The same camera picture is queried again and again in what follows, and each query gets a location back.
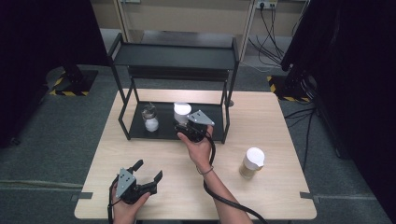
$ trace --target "yellow and black hazard tape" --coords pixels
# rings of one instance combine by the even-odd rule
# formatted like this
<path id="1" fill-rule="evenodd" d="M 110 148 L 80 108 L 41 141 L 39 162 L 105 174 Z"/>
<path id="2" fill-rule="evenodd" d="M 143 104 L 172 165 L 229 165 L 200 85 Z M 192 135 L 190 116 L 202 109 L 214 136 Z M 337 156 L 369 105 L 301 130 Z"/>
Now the yellow and black hazard tape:
<path id="1" fill-rule="evenodd" d="M 276 79 L 273 78 L 272 76 L 267 77 L 267 80 L 268 80 L 268 84 L 270 86 L 271 92 L 274 93 L 279 100 L 309 102 L 309 98 L 306 96 L 306 94 L 301 94 L 300 92 L 298 94 L 285 95 L 285 92 L 282 91 L 283 80 L 276 83 Z"/>
<path id="2" fill-rule="evenodd" d="M 66 73 L 63 72 L 61 76 L 56 80 L 55 84 L 52 87 L 52 91 L 49 93 L 50 95 L 62 95 L 62 96 L 86 96 L 88 95 L 88 91 L 58 91 L 57 88 L 65 81 Z"/>

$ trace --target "human arm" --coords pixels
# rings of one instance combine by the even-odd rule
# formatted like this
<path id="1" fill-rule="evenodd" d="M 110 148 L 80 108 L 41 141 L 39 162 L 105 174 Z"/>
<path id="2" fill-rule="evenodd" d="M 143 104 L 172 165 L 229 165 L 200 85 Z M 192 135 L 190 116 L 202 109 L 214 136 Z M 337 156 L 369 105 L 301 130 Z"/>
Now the human arm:
<path id="1" fill-rule="evenodd" d="M 208 126 L 207 131 L 210 135 L 212 135 L 213 127 Z M 186 144 L 187 149 L 189 150 L 190 158 L 195 163 L 200 173 L 203 174 L 204 181 L 206 182 L 207 187 L 220 197 L 238 203 L 235 197 L 219 179 L 216 172 L 214 170 L 211 170 L 212 167 L 209 163 L 209 156 L 212 146 L 210 142 L 206 138 L 204 138 L 204 140 L 199 143 L 193 143 L 183 133 L 178 133 L 177 136 L 182 142 Z M 252 223 L 248 214 L 245 211 L 234 208 L 216 199 L 214 199 L 214 202 L 216 209 L 218 210 L 221 223 Z"/>
<path id="2" fill-rule="evenodd" d="M 136 213 L 143 206 L 143 204 L 148 200 L 150 193 L 145 193 L 139 200 L 134 204 L 125 203 L 123 200 L 116 197 L 118 183 L 114 184 L 112 193 L 113 202 L 113 223 L 114 224 L 133 224 Z"/>

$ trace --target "wristband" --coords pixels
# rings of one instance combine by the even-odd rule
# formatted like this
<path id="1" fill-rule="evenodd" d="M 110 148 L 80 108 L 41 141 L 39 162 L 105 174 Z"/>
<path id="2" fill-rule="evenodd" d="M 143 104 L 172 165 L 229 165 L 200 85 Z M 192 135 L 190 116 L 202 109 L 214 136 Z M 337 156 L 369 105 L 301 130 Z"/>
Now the wristband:
<path id="1" fill-rule="evenodd" d="M 200 175 L 207 175 L 209 172 L 213 171 L 213 168 L 215 168 L 215 167 L 211 165 L 210 169 L 208 171 L 201 173 L 201 171 L 199 171 L 199 169 L 197 167 L 197 171 L 198 171 L 198 174 L 200 174 Z"/>

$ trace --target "stand base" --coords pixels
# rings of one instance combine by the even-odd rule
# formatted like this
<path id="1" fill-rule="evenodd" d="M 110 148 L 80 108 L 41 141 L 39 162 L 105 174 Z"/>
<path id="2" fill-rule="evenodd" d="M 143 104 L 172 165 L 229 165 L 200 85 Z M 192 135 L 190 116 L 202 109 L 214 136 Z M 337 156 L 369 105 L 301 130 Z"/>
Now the stand base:
<path id="1" fill-rule="evenodd" d="M 88 95 L 98 71 L 81 70 L 81 74 L 83 79 L 80 82 L 71 82 L 66 73 L 61 74 L 49 94 L 65 96 Z"/>
<path id="2" fill-rule="evenodd" d="M 279 100 L 309 102 L 308 96 L 301 87 L 286 89 L 284 84 L 285 79 L 286 77 L 282 76 L 267 77 L 271 92 L 273 92 Z"/>

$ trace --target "shelf bottom panel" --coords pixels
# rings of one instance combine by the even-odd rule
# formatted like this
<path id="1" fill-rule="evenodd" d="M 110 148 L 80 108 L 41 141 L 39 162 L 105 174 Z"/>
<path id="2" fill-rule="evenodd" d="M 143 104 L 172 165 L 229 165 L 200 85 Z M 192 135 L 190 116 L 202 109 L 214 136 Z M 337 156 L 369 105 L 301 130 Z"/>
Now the shelf bottom panel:
<path id="1" fill-rule="evenodd" d="M 178 139 L 175 131 L 174 104 L 164 102 L 151 103 L 157 108 L 157 118 L 160 123 L 158 130 L 155 132 L 149 132 L 146 130 L 141 111 L 144 109 L 145 105 L 149 104 L 149 102 L 140 102 L 137 104 L 131 130 L 129 131 L 131 138 Z M 214 141 L 221 141 L 224 135 L 222 106 L 206 104 L 190 105 L 191 113 L 201 110 L 215 122 L 212 138 Z"/>

